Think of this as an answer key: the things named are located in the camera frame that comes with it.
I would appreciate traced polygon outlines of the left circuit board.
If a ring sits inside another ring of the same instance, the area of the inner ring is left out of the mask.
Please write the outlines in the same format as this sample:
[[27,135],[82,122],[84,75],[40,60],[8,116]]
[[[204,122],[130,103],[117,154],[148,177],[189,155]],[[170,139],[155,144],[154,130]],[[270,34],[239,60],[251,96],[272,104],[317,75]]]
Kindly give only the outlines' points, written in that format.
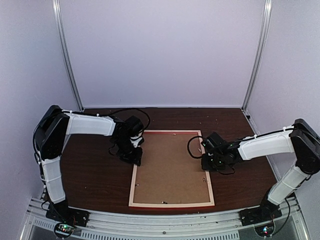
[[53,228],[53,232],[58,238],[68,238],[74,233],[74,230],[73,226],[64,222],[57,223]]

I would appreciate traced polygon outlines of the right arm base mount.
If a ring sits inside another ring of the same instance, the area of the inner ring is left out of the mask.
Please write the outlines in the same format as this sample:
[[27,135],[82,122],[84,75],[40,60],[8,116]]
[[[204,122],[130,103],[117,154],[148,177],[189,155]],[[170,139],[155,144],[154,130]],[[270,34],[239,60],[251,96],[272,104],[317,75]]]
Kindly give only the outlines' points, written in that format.
[[279,205],[275,205],[267,199],[263,199],[257,207],[245,208],[239,212],[242,226],[268,222],[282,215]]

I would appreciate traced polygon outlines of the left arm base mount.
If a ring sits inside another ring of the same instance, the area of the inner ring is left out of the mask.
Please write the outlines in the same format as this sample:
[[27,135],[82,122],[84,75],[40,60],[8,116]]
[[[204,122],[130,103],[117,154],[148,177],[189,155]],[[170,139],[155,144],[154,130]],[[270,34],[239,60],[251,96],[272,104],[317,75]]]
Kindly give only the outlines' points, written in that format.
[[67,223],[72,226],[86,227],[90,213],[86,210],[70,208],[68,201],[49,203],[45,217],[57,222]]

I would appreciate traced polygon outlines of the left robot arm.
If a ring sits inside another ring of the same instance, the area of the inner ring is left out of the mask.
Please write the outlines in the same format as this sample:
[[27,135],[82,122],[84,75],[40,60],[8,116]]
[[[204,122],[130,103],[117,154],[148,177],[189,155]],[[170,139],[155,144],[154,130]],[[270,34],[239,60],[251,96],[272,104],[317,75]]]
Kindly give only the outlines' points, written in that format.
[[63,187],[60,164],[67,136],[110,137],[113,146],[117,147],[116,156],[120,160],[140,166],[143,154],[141,144],[144,142],[143,133],[146,128],[134,115],[121,120],[113,112],[105,115],[86,114],[51,105],[34,129],[32,144],[53,215],[61,222],[67,222],[72,218]]

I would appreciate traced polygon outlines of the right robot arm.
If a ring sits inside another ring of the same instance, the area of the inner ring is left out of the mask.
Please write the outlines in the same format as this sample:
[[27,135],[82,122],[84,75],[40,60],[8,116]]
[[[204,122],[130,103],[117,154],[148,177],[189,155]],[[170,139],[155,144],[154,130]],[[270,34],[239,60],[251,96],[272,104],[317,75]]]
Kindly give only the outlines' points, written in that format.
[[291,159],[287,170],[267,191],[256,210],[256,216],[261,221],[268,220],[288,196],[320,171],[320,137],[302,118],[281,129],[233,141],[227,141],[213,132],[204,137],[200,144],[204,150],[202,169],[211,172],[221,172],[226,167],[233,169],[238,163],[261,157]]

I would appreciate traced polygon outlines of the aluminium front rail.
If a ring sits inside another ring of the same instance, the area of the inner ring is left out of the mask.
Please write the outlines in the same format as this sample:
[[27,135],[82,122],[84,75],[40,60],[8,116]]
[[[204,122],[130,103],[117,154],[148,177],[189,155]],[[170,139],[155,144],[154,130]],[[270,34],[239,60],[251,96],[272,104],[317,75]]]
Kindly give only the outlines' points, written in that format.
[[[46,218],[48,203],[44,194],[31,198],[23,218],[18,240],[59,240],[53,230],[57,223]],[[244,208],[211,213],[143,215],[94,211],[89,212],[87,225],[77,226],[66,240],[311,240],[302,210],[295,197],[290,204],[280,206],[282,216],[273,220],[276,235],[261,237],[258,226],[268,222],[244,226],[240,210]]]

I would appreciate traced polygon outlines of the circuit board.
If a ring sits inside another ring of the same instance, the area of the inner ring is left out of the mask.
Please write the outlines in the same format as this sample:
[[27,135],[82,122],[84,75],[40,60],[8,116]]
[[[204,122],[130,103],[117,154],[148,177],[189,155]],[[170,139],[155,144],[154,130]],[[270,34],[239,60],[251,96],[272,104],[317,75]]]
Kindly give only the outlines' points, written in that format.
[[257,225],[254,227],[255,233],[262,238],[270,237],[275,231],[275,225],[273,223]]
[[57,223],[53,228],[53,232],[58,238],[68,238],[74,233],[74,230],[73,226],[64,222]]

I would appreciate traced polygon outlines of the right circuit board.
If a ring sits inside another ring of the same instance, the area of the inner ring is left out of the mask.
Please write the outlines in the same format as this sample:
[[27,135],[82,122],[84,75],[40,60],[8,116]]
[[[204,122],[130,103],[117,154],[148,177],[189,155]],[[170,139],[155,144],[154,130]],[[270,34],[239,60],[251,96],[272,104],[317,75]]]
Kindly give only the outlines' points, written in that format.
[[270,237],[275,231],[275,225],[273,223],[257,225],[254,227],[255,233],[262,238]]

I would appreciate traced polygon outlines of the right aluminium corner post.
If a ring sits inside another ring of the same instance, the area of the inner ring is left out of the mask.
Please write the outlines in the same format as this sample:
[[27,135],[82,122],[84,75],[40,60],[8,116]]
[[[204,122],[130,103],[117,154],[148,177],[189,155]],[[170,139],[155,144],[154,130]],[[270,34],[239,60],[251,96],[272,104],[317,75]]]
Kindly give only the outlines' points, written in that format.
[[263,58],[263,52],[265,49],[265,45],[267,42],[268,33],[269,33],[269,29],[270,29],[272,9],[273,9],[273,1],[272,0],[265,0],[263,14],[262,14],[262,21],[261,21],[261,26],[260,26],[259,39],[258,39],[257,49],[256,49],[255,58],[254,58],[254,62],[253,62],[253,67],[252,67],[252,71],[250,74],[250,79],[249,79],[247,91],[246,91],[244,101],[243,101],[243,104],[241,107],[243,112],[248,111],[250,99],[252,97],[255,83],[258,78],[258,74],[259,74],[259,70],[260,70],[260,66],[261,66],[261,61]]

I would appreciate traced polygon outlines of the left aluminium corner post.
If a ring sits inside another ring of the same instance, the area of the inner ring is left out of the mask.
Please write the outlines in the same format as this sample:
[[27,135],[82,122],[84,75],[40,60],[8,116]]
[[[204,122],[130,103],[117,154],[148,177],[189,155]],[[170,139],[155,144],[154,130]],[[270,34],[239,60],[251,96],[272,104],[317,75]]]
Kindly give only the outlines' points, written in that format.
[[58,35],[59,35],[59,41],[60,41],[60,46],[62,50],[63,62],[66,69],[67,78],[70,83],[71,91],[75,99],[77,108],[82,112],[84,110],[84,106],[83,106],[80,93],[78,90],[78,86],[75,80],[71,58],[68,51],[60,0],[53,0],[52,7],[53,7],[53,14],[54,14],[54,18],[57,26]]

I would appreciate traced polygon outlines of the aluminium corner post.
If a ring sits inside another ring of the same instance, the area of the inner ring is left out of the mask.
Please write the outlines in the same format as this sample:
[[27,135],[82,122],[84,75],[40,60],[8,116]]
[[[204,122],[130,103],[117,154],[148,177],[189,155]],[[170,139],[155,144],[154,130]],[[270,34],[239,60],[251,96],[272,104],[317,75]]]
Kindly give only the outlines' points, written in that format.
[[71,58],[68,51],[60,0],[53,0],[52,7],[53,7],[53,14],[54,14],[54,18],[57,26],[58,35],[59,35],[59,41],[60,41],[60,46],[62,50],[63,62],[66,69],[67,78],[70,83],[71,91],[75,99],[77,108],[82,112],[84,110],[84,106],[83,106],[80,93],[78,90],[78,86],[75,80]]
[[253,67],[252,67],[252,71],[250,74],[250,79],[249,79],[247,91],[246,91],[244,101],[243,101],[243,104],[241,107],[243,112],[248,111],[250,99],[252,97],[255,83],[258,78],[258,74],[259,74],[259,70],[260,70],[260,66],[261,66],[261,61],[263,58],[263,52],[265,49],[265,45],[267,42],[268,33],[269,33],[269,29],[270,29],[272,9],[273,9],[273,1],[272,0],[265,0],[263,14],[262,14],[262,21],[261,21],[261,26],[260,26],[259,39],[258,39],[257,49],[256,49],[255,58],[254,58],[254,62],[253,62]]

